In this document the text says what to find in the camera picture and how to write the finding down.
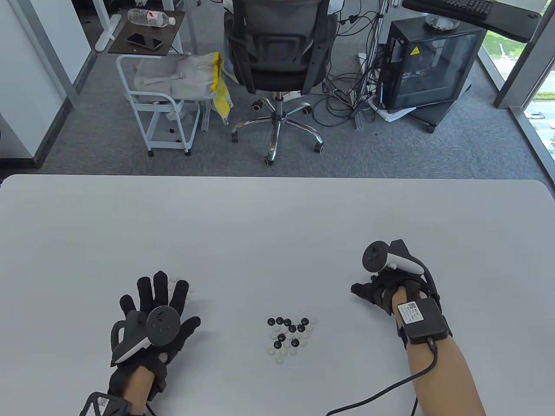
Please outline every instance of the black computer case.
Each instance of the black computer case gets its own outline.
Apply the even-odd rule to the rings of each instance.
[[[387,110],[457,99],[486,30],[461,22],[439,32],[425,17],[391,22],[378,97]]]

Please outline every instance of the floor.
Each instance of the floor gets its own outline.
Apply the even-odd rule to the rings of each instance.
[[[357,12],[358,2],[346,1],[344,15]],[[366,2],[372,4],[365,0],[363,10],[368,9]],[[203,0],[192,13],[200,51],[221,50],[221,4]],[[98,22],[94,16],[82,20],[91,21],[84,28],[94,44]],[[181,33],[187,48],[186,27]],[[356,69],[354,55],[363,50],[365,33],[337,39],[332,55],[334,74]],[[478,63],[470,79],[472,88],[434,134],[426,133],[424,125],[411,117],[394,123],[380,118],[372,124],[364,121],[363,130],[356,131],[351,121],[328,128],[298,113],[295,119],[318,129],[326,143],[324,152],[313,153],[309,135],[286,127],[280,135],[276,163],[268,167],[263,156],[268,150],[270,125],[245,128],[241,142],[231,142],[233,124],[258,116],[250,105],[254,97],[231,81],[228,87],[235,104],[231,125],[223,125],[212,113],[210,130],[205,133],[199,129],[191,157],[177,150],[157,150],[153,158],[147,157],[122,92],[115,56],[102,53],[81,93],[78,109],[69,115],[44,165],[26,173],[533,179],[553,193],[553,184],[509,112],[492,106],[495,91]],[[320,98],[309,96],[306,101],[314,104]],[[324,123],[337,122],[323,106],[315,113]],[[0,179],[13,173],[18,171],[0,169]]]

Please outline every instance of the smartphone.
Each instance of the smartphone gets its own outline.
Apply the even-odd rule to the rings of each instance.
[[[127,38],[127,42],[150,50],[157,50],[164,44],[160,39],[154,39],[139,33],[133,33]]]

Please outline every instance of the hand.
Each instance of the hand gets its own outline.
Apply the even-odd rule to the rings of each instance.
[[[365,299],[374,305],[379,306],[388,315],[393,312],[392,300],[400,287],[406,289],[405,301],[408,296],[424,292],[429,295],[428,284],[421,277],[414,277],[403,272],[394,270],[383,270],[377,276],[372,276],[371,283],[364,285],[355,283],[351,286],[351,292],[359,298]]]
[[[154,297],[152,294],[152,287],[149,277],[141,277],[137,281],[137,289],[139,291],[140,311],[145,312],[147,315],[158,306],[168,305],[168,277],[159,271],[154,275]],[[185,299],[189,291],[189,284],[180,280],[175,285],[173,297],[169,306],[174,308],[179,316],[183,313],[185,307]],[[123,313],[127,316],[130,311],[137,310],[133,298],[130,295],[121,297],[119,304]],[[177,336],[170,343],[155,347],[150,346],[146,349],[141,349],[133,354],[126,361],[119,363],[117,369],[110,378],[109,394],[122,396],[125,384],[128,378],[135,372],[135,370],[143,366],[155,375],[155,380],[152,390],[149,394],[149,400],[152,400],[157,393],[164,391],[166,386],[165,378],[167,375],[167,365],[175,358],[177,353],[181,351],[185,340],[193,334],[196,328],[200,326],[200,318],[198,316],[189,318],[183,324]]]

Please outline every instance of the office chair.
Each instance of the office chair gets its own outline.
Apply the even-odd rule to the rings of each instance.
[[[224,16],[225,37],[237,81],[250,94],[256,90],[276,93],[276,106],[267,98],[255,101],[253,109],[266,106],[271,116],[243,121],[231,131],[231,141],[239,142],[241,127],[271,122],[274,125],[270,149],[264,157],[272,165],[281,126],[286,124],[310,133],[314,152],[322,153],[324,142],[318,132],[290,119],[293,113],[311,114],[308,103],[283,110],[282,92],[310,89],[322,82],[330,61],[337,31],[337,16],[327,15],[329,0],[233,0],[234,14]]]

